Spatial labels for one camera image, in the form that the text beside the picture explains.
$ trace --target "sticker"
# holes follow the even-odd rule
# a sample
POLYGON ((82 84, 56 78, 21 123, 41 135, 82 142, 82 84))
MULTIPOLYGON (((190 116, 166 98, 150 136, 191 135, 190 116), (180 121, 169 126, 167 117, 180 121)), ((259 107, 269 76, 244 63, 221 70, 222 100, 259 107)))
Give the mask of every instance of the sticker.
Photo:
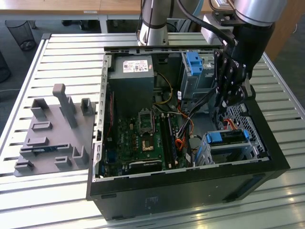
POLYGON ((212 66, 211 66, 211 64, 204 64, 203 67, 204 68, 211 68, 212 66))
POLYGON ((84 13, 97 13, 97 11, 84 11, 84 13))
POLYGON ((148 72, 147 60, 142 61, 124 61, 123 63, 124 73, 141 73, 148 72))
POLYGON ((177 95, 178 95, 178 99, 182 100, 182 93, 181 93, 181 91, 178 91, 177 95))
POLYGON ((44 149, 33 149, 32 152, 44 152, 44 149))
POLYGON ((189 154, 185 155, 185 159, 190 163, 191 162, 191 156, 189 154))

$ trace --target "gray plastic holder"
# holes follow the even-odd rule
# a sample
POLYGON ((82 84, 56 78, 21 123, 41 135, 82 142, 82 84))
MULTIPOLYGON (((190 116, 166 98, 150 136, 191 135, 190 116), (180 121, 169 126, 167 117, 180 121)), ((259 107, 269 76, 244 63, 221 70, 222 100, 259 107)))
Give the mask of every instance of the gray plastic holder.
POLYGON ((74 104, 56 84, 53 94, 60 105, 34 99, 34 114, 20 156, 16 177, 87 169, 92 149, 95 103, 84 98, 74 104))

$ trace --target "aluminum profile table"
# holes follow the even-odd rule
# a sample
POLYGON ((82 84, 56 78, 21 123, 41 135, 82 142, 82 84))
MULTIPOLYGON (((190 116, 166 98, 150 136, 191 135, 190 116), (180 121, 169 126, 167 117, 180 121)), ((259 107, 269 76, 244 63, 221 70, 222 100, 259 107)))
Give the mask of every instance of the aluminum profile table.
MULTIPOLYGON (((206 44, 199 33, 169 34, 169 40, 171 45, 206 44)), ((305 227, 305 112, 265 54, 251 83, 291 169, 241 201, 105 221, 85 199, 88 170, 14 177, 33 99, 44 97, 48 104, 57 104, 52 87, 64 83, 75 103, 89 97, 98 106, 103 47, 122 44, 136 46, 135 35, 54 34, 41 40, 0 138, 0 228, 305 227)))

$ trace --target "ram slot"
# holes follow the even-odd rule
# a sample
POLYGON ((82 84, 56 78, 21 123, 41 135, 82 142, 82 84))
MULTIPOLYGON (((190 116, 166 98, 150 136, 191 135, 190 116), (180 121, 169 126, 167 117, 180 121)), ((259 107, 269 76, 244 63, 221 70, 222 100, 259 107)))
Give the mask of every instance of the ram slot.
POLYGON ((171 154, 172 154, 172 162, 175 164, 175 166, 178 164, 177 161, 177 151, 176 151, 176 145, 175 145, 175 137, 172 132, 172 124, 171 124, 171 117, 168 114, 167 115, 167 123, 168 123, 168 128, 169 128, 169 134, 170 134, 170 142, 171 142, 171 154))
POLYGON ((175 165, 174 158, 172 154, 172 143, 171 134, 168 125, 168 118, 164 114, 160 115, 160 129, 161 129, 161 139, 164 153, 165 166, 168 169, 173 168, 175 165))

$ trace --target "mesh wastebasket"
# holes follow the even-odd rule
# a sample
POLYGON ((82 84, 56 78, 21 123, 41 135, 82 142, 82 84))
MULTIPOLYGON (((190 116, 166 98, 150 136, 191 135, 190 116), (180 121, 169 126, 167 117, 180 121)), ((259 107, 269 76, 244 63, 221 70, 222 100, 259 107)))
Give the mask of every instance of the mesh wastebasket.
POLYGON ((0 52, 0 83, 10 77, 10 69, 5 62, 5 59, 0 52))
POLYGON ((5 21, 5 25, 21 50, 28 51, 36 46, 28 21, 5 21))

